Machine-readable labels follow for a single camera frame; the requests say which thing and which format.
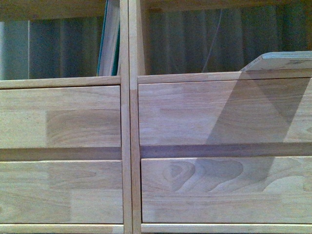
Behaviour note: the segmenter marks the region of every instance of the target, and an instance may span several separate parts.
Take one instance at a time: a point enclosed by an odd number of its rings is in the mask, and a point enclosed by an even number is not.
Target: drawer front
[[[0,90],[0,149],[120,148],[120,87]]]
[[[145,223],[311,223],[312,157],[143,159]]]
[[[0,223],[123,223],[121,161],[0,162]]]
[[[143,157],[175,146],[191,152],[190,146],[297,144],[311,150],[310,78],[140,84],[138,95]]]

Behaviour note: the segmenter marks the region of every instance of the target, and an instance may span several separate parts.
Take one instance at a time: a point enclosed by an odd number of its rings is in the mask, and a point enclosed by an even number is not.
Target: wooden frame
[[[291,0],[276,1],[276,0],[246,0],[246,1],[175,1],[175,0],[129,0],[129,39],[130,39],[130,106],[131,106],[131,161],[132,161],[132,196],[133,196],[133,228],[134,233],[310,233],[312,225],[309,224],[251,224],[251,223],[144,223],[142,222],[142,204],[141,204],[141,159],[158,158],[166,161],[166,158],[183,158],[189,157],[206,157],[207,151],[203,148],[189,146],[186,148],[181,145],[164,146],[153,148],[152,145],[142,147],[140,145],[139,134],[139,106],[138,97],[140,96],[138,87],[151,84],[174,84],[188,82],[208,82],[208,81],[229,81],[229,80],[257,80],[257,79],[285,79],[285,78],[312,78],[312,70],[293,70],[293,71],[271,71],[271,72],[227,72],[227,73],[202,73],[202,74],[177,74],[177,75],[149,75],[149,55],[148,45],[149,39],[147,32],[149,31],[148,14],[150,11],[185,11],[185,10],[202,10],[202,9],[217,9],[229,7],[251,7],[262,5],[276,5],[292,2]],[[311,3],[303,1],[307,5],[307,29],[311,27]],[[308,47],[310,48],[311,38],[308,36]],[[170,111],[164,107],[163,112]],[[284,145],[280,144],[279,156],[310,156],[311,147],[307,145]],[[209,153],[212,156],[232,156],[233,154],[241,154],[241,157],[250,155],[251,147],[247,146],[236,147],[233,150],[231,145],[226,145],[225,148],[211,148]],[[272,145],[254,145],[258,147],[258,156],[269,156],[272,153],[276,154],[276,146]]]
[[[104,0],[62,0],[62,1],[18,1],[5,0],[0,3],[0,20],[42,20],[72,17],[94,17],[104,14]],[[111,149],[105,157],[100,148],[88,149],[93,160],[118,159],[122,162],[123,224],[0,224],[3,233],[132,233],[132,194],[130,163],[130,102],[129,102],[129,28],[128,1],[120,0],[120,76],[90,78],[57,78],[38,80],[10,80],[0,82],[0,92],[12,89],[64,88],[82,86],[120,85],[121,151]],[[1,149],[1,159],[5,161],[28,160],[85,160],[84,150],[67,149],[24,149],[24,159],[16,156],[19,149]]]

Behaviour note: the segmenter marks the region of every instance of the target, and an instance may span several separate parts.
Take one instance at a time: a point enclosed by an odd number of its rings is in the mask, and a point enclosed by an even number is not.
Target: wooden surface
[[[312,157],[143,159],[144,223],[311,223]]]
[[[286,4],[295,0],[146,0],[148,10],[196,11],[233,7],[255,7]]]
[[[140,84],[140,145],[311,144],[311,108],[310,78]]]
[[[128,0],[120,1],[121,148],[124,233],[132,234]]]
[[[121,161],[0,162],[0,223],[123,223]]]
[[[195,74],[170,74],[139,76],[138,84],[245,80],[245,79],[276,79],[276,78],[311,78],[312,69],[281,70],[261,72],[214,72]]]
[[[0,99],[2,149],[120,147],[119,86],[1,90]]]
[[[144,233],[259,233],[310,234],[311,224],[152,224],[143,223]]]
[[[0,89],[78,87],[98,85],[119,85],[120,77],[80,77],[80,78],[53,78],[53,79],[21,79],[1,80]]]
[[[141,233],[141,180],[137,76],[145,75],[141,1],[129,0],[130,133],[133,233]]]
[[[103,16],[105,0],[1,0],[0,21]]]
[[[0,224],[2,233],[123,234],[121,224]]]
[[[120,147],[0,149],[0,161],[121,160]]]

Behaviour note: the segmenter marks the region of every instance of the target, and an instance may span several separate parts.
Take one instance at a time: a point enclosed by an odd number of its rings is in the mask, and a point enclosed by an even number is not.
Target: curtain
[[[202,72],[219,17],[220,10],[152,12],[148,35],[151,74]],[[306,33],[300,2],[224,9],[204,72],[239,71],[267,52],[305,51]]]
[[[103,17],[0,22],[0,80],[95,76]]]

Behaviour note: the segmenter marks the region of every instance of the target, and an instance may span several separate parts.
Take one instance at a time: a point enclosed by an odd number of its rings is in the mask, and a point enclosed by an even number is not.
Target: wooden shelf
[[[105,0],[2,0],[0,21],[104,15]]]
[[[297,0],[146,0],[145,4],[149,10],[162,12],[279,5],[295,1]]]
[[[120,76],[53,79],[1,80],[0,89],[56,88],[75,86],[120,85]]]
[[[179,83],[247,79],[277,79],[277,78],[312,78],[312,69],[252,71],[252,72],[211,72],[194,74],[168,74],[138,76],[138,84]]]

